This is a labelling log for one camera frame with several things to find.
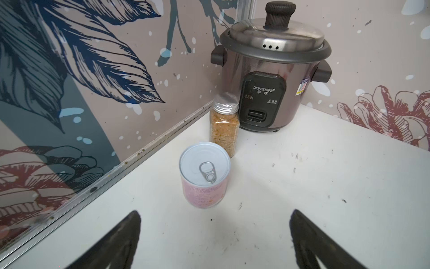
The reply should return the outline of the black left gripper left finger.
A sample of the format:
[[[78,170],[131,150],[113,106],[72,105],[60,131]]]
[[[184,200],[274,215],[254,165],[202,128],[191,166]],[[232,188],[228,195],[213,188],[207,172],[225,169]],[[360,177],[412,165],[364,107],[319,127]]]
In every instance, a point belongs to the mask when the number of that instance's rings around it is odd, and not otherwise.
[[[140,232],[141,217],[134,210],[68,268],[129,269],[132,267]]]

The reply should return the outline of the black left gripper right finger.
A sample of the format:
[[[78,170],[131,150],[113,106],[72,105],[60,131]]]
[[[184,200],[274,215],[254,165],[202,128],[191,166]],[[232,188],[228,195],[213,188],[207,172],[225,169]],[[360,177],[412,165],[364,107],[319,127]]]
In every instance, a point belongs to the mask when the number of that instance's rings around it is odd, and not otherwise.
[[[363,269],[364,265],[326,235],[301,211],[295,209],[290,218],[290,231],[301,269]]]

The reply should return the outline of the pink tin can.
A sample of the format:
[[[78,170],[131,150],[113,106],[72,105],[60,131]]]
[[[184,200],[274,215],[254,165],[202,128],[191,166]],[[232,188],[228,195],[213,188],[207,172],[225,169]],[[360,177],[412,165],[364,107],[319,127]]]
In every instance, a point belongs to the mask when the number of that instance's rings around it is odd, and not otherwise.
[[[225,196],[231,161],[224,148],[212,142],[189,146],[179,159],[185,199],[197,208],[217,205]]]

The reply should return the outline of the glass spice jar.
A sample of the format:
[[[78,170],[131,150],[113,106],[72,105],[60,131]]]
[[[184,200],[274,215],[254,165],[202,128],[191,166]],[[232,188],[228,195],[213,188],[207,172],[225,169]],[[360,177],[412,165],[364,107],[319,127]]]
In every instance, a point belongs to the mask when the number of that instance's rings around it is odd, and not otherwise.
[[[210,142],[221,146],[232,158],[236,151],[239,135],[239,101],[231,93],[220,93],[215,96],[210,111]]]

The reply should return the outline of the silver rice cooker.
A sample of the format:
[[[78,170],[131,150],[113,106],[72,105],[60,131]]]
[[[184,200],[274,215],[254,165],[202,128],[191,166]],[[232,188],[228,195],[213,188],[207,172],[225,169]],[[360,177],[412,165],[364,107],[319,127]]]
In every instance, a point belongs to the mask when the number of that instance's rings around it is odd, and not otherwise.
[[[294,3],[272,1],[265,11],[263,19],[233,24],[211,52],[223,91],[238,99],[241,128],[254,132],[288,125],[308,86],[332,74],[330,44],[321,30],[292,20]]]

